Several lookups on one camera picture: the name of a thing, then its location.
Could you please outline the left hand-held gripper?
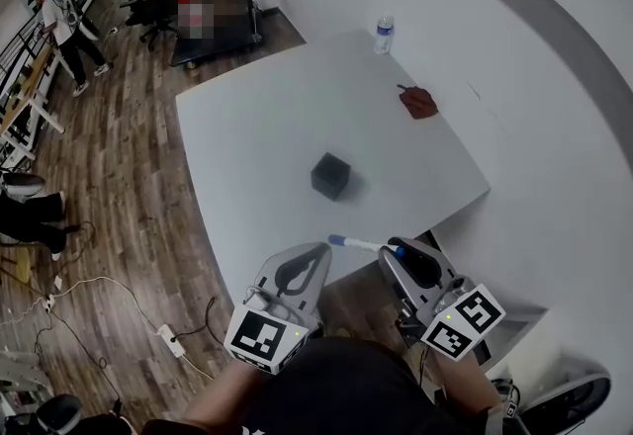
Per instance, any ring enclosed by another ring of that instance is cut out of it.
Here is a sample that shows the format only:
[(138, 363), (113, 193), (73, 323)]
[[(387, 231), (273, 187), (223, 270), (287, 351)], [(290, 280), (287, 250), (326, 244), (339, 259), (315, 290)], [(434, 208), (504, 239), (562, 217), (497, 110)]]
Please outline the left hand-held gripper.
[(224, 346), (260, 371), (279, 374), (312, 339), (320, 337), (317, 301), (332, 251), (324, 242), (290, 247), (272, 257), (233, 311)]

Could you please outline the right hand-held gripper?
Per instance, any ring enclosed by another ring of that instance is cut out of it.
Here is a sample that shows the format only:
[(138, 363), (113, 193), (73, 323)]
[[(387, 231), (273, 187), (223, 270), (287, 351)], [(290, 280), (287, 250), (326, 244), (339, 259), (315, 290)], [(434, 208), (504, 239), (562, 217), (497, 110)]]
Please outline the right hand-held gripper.
[(407, 345), (461, 360), (505, 317), (490, 291), (456, 273), (446, 256), (416, 239), (392, 237), (378, 251), (400, 303), (396, 327)]

